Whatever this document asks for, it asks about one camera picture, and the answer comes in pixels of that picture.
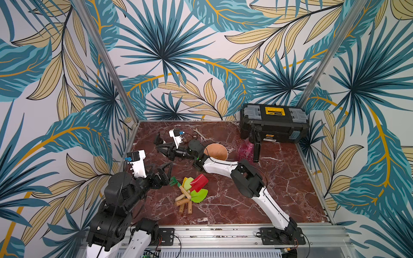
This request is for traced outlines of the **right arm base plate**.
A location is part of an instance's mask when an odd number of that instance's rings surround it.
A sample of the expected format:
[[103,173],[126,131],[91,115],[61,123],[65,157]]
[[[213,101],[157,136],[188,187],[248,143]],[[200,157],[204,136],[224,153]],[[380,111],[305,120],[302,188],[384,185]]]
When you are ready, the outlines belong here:
[[302,229],[297,227],[292,234],[276,229],[274,227],[262,227],[256,233],[263,245],[293,245],[301,246],[307,244]]

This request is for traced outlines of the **pink spray bottle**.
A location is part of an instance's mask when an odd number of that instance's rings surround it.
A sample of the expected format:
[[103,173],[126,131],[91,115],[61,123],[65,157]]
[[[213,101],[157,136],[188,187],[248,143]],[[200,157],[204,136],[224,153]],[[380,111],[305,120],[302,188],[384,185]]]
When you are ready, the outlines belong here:
[[238,159],[247,160],[249,163],[258,163],[261,151],[261,135],[262,127],[251,125],[251,130],[245,138],[244,143],[238,150]]

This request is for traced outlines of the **small white spray bottle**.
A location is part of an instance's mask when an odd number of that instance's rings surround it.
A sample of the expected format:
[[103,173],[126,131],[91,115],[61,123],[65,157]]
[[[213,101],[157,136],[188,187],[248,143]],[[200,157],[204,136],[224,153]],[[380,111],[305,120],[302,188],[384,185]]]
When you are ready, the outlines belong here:
[[156,145],[161,145],[161,144],[167,144],[164,139],[161,137],[160,132],[157,134],[155,140],[154,140],[154,144]]

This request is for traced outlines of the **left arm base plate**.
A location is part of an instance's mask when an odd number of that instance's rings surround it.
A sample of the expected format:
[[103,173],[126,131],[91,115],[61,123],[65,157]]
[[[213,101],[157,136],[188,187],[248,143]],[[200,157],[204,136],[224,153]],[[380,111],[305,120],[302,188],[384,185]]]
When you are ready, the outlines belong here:
[[173,246],[175,228],[159,228],[151,233],[150,246]]

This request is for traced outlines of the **green toy rake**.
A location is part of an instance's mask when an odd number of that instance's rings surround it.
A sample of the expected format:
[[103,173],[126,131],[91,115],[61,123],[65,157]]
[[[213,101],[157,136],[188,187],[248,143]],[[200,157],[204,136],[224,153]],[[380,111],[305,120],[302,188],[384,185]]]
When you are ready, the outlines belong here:
[[183,187],[183,185],[178,182],[178,180],[176,179],[175,176],[173,176],[173,177],[170,178],[169,186],[171,186],[171,187],[177,186],[177,187],[180,189],[180,191],[182,192],[182,194],[184,194],[184,196],[185,196],[187,199],[191,200],[191,195],[190,195],[190,193],[188,193],[188,191]]

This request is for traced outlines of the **red toy shovel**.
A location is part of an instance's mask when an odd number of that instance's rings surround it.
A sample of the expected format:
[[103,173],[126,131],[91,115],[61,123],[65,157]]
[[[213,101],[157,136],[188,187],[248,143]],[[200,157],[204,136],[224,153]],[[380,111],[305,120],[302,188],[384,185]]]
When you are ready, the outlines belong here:
[[195,178],[192,183],[191,183],[191,189],[190,192],[195,190],[196,192],[199,192],[201,189],[204,189],[206,184],[209,182],[209,180],[204,176],[204,175],[199,175],[197,178]]

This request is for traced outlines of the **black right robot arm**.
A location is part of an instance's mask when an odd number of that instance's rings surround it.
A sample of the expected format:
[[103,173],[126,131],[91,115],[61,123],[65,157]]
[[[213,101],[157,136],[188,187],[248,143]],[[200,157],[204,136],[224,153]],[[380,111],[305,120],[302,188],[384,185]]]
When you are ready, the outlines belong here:
[[158,152],[173,161],[175,158],[193,161],[193,166],[208,174],[217,174],[231,178],[239,192],[255,201],[265,212],[275,229],[287,236],[290,241],[299,233],[296,221],[276,203],[269,194],[257,168],[248,161],[220,161],[209,155],[206,147],[198,140],[191,140],[186,146],[174,142],[165,143],[161,137],[154,141]]

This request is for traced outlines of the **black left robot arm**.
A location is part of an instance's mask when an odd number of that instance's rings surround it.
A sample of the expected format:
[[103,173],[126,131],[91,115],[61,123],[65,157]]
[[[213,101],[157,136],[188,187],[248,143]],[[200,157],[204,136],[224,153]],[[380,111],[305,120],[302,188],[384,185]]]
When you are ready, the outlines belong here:
[[170,183],[173,163],[150,165],[146,177],[134,177],[128,172],[114,175],[105,188],[105,200],[90,222],[87,236],[87,258],[114,258],[130,229],[133,209],[147,197]]

